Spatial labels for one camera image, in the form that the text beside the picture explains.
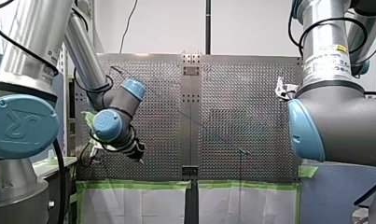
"perforated metal panel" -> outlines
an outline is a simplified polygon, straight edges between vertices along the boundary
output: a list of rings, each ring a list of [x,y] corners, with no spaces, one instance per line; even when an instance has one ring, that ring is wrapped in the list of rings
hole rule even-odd
[[[297,58],[202,57],[200,179],[296,180],[287,104],[274,88],[281,75],[299,83],[299,70]]]
[[[142,142],[146,143],[145,163],[130,161],[122,153],[105,153],[102,163],[82,168],[79,179],[117,178],[137,180],[181,179],[180,55],[112,55],[100,56],[105,73],[119,88],[126,77],[142,81],[146,96],[132,124]],[[123,74],[110,69],[116,66]],[[83,92],[77,93],[77,111],[88,110]],[[77,115],[77,143],[89,141],[83,116]]]
[[[200,58],[187,65],[183,55],[100,56],[115,88],[126,77],[147,86],[133,121],[147,145],[145,164],[133,163],[121,153],[106,153],[102,163],[79,169],[79,179],[180,180],[183,165],[198,165],[200,179],[297,180],[299,160],[290,148],[287,104],[278,101],[274,89],[279,76],[285,83],[299,83],[299,60],[196,57]],[[81,149],[89,135],[78,114],[89,107],[84,92],[76,90]]]

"robotic arm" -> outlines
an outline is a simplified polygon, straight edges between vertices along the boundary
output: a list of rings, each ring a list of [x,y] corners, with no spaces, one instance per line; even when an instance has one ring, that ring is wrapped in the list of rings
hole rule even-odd
[[[56,140],[57,96],[51,85],[58,74],[64,37],[91,105],[98,111],[92,136],[135,161],[144,153],[145,145],[139,143],[130,122],[145,87],[126,79],[120,88],[112,89],[72,5],[73,0],[20,0],[10,35],[0,31],[9,41],[0,66],[0,223],[48,222],[49,209],[54,206],[49,203],[48,183],[37,180],[28,158],[52,143],[59,158],[59,223],[63,223],[65,176]]]
[[[107,81],[76,9],[68,21],[65,44],[77,66],[91,105],[100,111],[93,121],[94,133],[99,138],[97,140],[139,161],[143,157],[145,145],[137,140],[130,122],[143,100],[145,87],[138,81],[126,79],[122,88],[111,90],[112,79],[109,77],[111,82]]]
[[[353,7],[358,25],[347,38],[343,18]],[[304,159],[376,166],[376,99],[366,99],[352,75],[376,37],[376,0],[303,0],[296,14],[304,29],[303,84],[288,104],[292,147]]]

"metal rod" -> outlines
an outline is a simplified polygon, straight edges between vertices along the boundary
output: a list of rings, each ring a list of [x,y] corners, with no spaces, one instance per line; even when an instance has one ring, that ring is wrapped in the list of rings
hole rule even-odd
[[[75,13],[71,13],[65,31],[65,46],[87,89],[98,90],[107,85],[106,75],[97,58],[94,46],[81,19]]]
[[[211,54],[211,0],[207,0],[205,13],[205,54]]]

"metal bracket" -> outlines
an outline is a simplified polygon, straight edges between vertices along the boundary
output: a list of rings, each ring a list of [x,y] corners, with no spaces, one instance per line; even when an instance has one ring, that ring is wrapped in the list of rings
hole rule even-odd
[[[284,84],[284,78],[278,77],[277,87],[275,88],[275,94],[281,101],[292,100],[298,91],[298,85]]]
[[[198,166],[182,166],[182,179],[183,180],[197,179],[198,176],[199,176]]]
[[[182,55],[181,125],[182,176],[197,179],[199,132],[201,125],[202,65],[200,54]]]

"white wall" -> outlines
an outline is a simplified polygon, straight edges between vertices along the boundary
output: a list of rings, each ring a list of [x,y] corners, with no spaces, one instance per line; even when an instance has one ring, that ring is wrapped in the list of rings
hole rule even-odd
[[[8,34],[10,31],[10,27],[13,22],[18,3],[19,1],[15,1],[7,5],[6,7],[0,9],[0,29],[6,34]],[[5,42],[0,37],[0,53],[1,54],[4,52],[4,45],[5,45]]]
[[[106,53],[117,53],[134,0],[96,0],[95,25]],[[287,35],[291,1],[213,0],[212,54],[299,56]],[[296,39],[301,25],[293,22]],[[139,0],[123,52],[205,52],[205,1]],[[357,81],[376,90],[376,56]]]

